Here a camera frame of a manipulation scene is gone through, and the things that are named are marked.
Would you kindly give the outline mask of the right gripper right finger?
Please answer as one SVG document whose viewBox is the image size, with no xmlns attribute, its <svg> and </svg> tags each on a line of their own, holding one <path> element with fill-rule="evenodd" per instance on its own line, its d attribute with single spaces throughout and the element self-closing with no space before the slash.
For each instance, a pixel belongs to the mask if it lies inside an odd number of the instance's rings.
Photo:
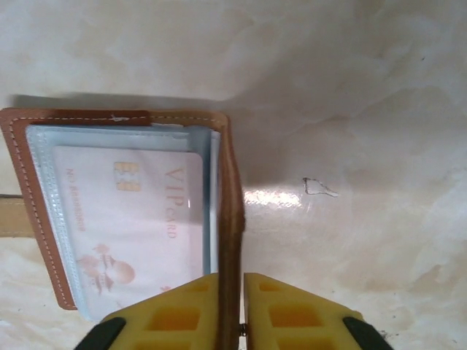
<svg viewBox="0 0 467 350">
<path fill-rule="evenodd" d="M 361 313 L 259 273 L 244 274 L 248 349 L 391 349 Z"/>
</svg>

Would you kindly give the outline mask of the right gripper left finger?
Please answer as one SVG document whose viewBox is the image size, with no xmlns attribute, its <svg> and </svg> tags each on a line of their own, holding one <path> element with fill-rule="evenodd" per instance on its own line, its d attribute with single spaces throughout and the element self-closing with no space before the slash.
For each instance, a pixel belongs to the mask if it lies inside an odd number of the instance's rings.
<svg viewBox="0 0 467 350">
<path fill-rule="evenodd" d="M 218 275 L 212 273 L 113 312 L 77 349 L 216 348 Z"/>
</svg>

